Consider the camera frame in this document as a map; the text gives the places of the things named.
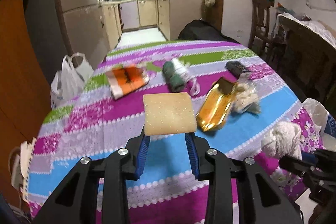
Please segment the beige kitchen base cabinets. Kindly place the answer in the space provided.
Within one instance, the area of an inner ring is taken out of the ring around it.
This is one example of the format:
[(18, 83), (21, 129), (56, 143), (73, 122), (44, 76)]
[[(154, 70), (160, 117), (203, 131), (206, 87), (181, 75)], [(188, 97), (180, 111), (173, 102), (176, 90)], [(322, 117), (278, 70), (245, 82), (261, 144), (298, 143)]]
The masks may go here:
[(103, 2), (103, 27), (110, 49), (114, 49), (122, 33), (158, 28), (167, 40), (178, 38), (181, 30), (202, 17), (203, 0), (123, 0)]

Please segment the white plastic bag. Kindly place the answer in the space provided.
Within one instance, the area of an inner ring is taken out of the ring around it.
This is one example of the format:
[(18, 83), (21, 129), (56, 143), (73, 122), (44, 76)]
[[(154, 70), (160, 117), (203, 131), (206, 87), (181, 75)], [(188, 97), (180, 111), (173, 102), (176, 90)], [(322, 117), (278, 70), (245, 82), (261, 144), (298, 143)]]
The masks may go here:
[(72, 56), (65, 55), (62, 68), (55, 73), (51, 83), (52, 110), (78, 96), (93, 72), (94, 70), (84, 53), (74, 53)]

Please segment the white face mask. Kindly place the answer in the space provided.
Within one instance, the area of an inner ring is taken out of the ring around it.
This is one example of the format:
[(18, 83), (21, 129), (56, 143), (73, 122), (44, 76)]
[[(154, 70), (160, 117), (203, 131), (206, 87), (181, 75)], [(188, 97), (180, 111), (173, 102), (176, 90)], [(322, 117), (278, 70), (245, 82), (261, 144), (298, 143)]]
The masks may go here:
[(201, 90), (197, 78), (192, 76), (187, 66), (183, 65), (177, 58), (173, 58), (171, 62), (174, 66), (174, 72), (183, 79), (185, 84), (191, 84), (189, 94), (191, 96), (197, 96)]

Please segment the gold foil package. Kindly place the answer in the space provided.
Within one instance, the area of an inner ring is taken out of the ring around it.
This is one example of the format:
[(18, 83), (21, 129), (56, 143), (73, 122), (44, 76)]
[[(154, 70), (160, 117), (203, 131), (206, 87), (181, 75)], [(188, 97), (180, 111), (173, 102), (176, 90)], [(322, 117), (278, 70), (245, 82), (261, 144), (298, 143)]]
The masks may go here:
[(224, 127), (236, 97), (237, 83), (221, 77), (210, 88), (196, 119), (203, 131), (216, 131)]

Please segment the wooden chair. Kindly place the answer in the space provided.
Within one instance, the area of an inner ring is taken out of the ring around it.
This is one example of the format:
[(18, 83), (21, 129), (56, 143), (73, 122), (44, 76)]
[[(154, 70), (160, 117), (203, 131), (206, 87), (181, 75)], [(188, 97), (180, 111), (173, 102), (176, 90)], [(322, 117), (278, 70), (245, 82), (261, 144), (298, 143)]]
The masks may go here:
[(268, 0), (252, 0), (252, 25), (248, 42), (248, 48), (252, 48), (255, 38), (262, 41), (259, 55), (265, 51), (266, 45), (272, 45), (273, 40), (268, 38), (270, 30), (270, 8), (274, 2)]

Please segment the orange white striped bag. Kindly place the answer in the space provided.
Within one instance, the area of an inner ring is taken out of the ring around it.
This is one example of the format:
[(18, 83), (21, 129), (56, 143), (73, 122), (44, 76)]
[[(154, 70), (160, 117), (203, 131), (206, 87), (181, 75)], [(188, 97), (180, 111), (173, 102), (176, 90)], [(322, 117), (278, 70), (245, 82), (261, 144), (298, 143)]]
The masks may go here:
[(116, 65), (105, 75), (115, 100), (144, 87), (150, 80), (146, 69), (135, 64)]

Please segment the white lined trash bin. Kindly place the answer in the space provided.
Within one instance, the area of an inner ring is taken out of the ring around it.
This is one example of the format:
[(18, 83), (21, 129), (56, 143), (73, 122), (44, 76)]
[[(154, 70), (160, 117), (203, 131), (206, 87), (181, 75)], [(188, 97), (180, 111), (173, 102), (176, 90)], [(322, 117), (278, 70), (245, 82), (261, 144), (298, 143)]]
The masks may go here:
[(335, 119), (333, 116), (326, 110), (321, 102), (312, 98), (304, 100), (303, 107), (319, 131), (325, 148), (330, 151), (335, 151)]

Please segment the grey refrigerator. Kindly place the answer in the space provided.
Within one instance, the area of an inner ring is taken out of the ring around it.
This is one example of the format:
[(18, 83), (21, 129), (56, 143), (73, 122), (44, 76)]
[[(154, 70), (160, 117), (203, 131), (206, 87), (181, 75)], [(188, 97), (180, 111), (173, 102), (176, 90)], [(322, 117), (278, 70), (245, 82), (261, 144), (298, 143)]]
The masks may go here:
[(98, 0), (28, 0), (25, 19), (48, 83), (65, 55), (84, 53), (96, 68), (110, 50)]

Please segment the black small box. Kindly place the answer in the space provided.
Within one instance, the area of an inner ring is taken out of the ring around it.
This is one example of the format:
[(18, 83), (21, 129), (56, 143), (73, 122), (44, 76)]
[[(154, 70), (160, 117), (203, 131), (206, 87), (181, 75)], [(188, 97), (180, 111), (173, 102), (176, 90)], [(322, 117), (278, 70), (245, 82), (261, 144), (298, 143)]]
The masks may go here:
[(249, 78), (251, 76), (251, 71), (238, 61), (228, 61), (226, 63), (226, 69), (237, 79), (240, 77)]

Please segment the orange wooden cabinet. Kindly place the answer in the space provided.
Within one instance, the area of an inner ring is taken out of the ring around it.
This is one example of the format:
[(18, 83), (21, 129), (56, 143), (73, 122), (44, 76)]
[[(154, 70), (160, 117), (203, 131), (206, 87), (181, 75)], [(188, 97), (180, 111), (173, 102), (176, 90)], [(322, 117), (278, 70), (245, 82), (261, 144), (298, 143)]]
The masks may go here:
[(27, 31), (23, 0), (1, 0), (1, 194), (14, 206), (11, 151), (36, 137), (50, 112), (50, 86), (35, 56)]

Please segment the clear bag of crumbs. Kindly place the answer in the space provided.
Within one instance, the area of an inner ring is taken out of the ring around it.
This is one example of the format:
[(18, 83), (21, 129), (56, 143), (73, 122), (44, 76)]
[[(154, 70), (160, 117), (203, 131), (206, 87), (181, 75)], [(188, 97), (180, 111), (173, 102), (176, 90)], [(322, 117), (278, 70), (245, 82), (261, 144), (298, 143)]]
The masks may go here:
[(232, 111), (238, 114), (248, 112), (258, 115), (261, 113), (257, 86), (252, 80), (245, 77), (238, 79), (235, 87), (235, 100)]

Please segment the white power strip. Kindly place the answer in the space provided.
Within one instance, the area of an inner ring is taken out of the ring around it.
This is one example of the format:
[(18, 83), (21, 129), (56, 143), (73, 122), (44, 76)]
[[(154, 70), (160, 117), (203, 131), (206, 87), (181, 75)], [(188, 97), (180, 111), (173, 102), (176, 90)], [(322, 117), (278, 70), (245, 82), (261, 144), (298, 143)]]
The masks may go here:
[(19, 147), (14, 147), (9, 154), (8, 169), (11, 186), (19, 193), (20, 202), (29, 203), (29, 171), (36, 141), (36, 138), (33, 138), (31, 143), (24, 141)]

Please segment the green scouring cloth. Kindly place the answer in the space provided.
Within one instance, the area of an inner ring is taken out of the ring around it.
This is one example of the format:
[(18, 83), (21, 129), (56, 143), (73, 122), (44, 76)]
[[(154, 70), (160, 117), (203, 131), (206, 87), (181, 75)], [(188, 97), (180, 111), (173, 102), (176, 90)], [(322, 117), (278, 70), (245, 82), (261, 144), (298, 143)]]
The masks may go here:
[(183, 91), (185, 88), (185, 82), (182, 77), (175, 72), (175, 67), (172, 61), (164, 63), (162, 67), (162, 74), (171, 92), (178, 93)]

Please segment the tan sponge block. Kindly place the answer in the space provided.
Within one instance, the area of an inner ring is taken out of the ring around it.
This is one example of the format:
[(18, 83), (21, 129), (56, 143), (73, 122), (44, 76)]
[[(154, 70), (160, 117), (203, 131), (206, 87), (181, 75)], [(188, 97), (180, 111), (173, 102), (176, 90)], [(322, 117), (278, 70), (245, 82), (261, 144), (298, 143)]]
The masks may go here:
[(144, 134), (160, 136), (195, 132), (197, 122), (187, 93), (145, 94)]

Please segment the dark wooden side table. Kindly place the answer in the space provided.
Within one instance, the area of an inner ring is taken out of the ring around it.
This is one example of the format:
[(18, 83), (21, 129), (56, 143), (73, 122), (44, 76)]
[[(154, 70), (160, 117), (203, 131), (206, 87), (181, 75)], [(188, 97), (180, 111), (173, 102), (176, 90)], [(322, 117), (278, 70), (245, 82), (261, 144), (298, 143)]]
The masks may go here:
[(277, 17), (286, 30), (280, 71), (306, 98), (335, 111), (335, 48), (319, 34), (284, 14)]

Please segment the colourful floral tablecloth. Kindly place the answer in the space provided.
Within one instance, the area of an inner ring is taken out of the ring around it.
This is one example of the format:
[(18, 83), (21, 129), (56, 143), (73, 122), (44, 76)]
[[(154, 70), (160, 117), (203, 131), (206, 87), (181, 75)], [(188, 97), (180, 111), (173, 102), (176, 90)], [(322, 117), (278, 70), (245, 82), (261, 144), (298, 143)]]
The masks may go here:
[(254, 159), (291, 200), (299, 197), (302, 180), (282, 170), (262, 151), (264, 136), (278, 122), (295, 123), (299, 145), (311, 153), (323, 147), (321, 134), (294, 92), (256, 53), (232, 42), (175, 41), (122, 47), (110, 51), (77, 97), (56, 107), (44, 119), (30, 162), (27, 202), (36, 216), (61, 180), (83, 157), (98, 160), (126, 146), (144, 126), (150, 139), (144, 172), (126, 183), (131, 223), (203, 223), (209, 184), (192, 171), (185, 136), (164, 131), (177, 125), (177, 101), (150, 98), (170, 91), (162, 67), (177, 59), (199, 92), (191, 97), (198, 112), (220, 78), (234, 81), (227, 63), (237, 61), (252, 73), (260, 99), (259, 114), (231, 113), (225, 125), (196, 134), (226, 156)]

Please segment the white cloth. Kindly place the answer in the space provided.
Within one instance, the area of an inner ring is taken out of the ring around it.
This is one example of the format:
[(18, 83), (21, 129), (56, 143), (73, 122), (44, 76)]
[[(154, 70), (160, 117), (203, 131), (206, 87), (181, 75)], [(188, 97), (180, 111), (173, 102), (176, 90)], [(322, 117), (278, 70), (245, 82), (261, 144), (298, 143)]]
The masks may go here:
[(290, 156), (301, 160), (301, 128), (291, 122), (281, 121), (268, 131), (261, 140), (261, 150), (268, 156), (281, 159)]

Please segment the black bag behind table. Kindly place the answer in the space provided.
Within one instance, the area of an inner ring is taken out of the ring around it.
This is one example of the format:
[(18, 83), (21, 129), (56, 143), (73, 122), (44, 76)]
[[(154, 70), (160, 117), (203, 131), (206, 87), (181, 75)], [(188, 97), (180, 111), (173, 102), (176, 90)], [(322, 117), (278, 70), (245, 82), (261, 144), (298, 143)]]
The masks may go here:
[(193, 20), (181, 30), (179, 40), (212, 40), (239, 43), (235, 39), (223, 35), (213, 25), (203, 20)]

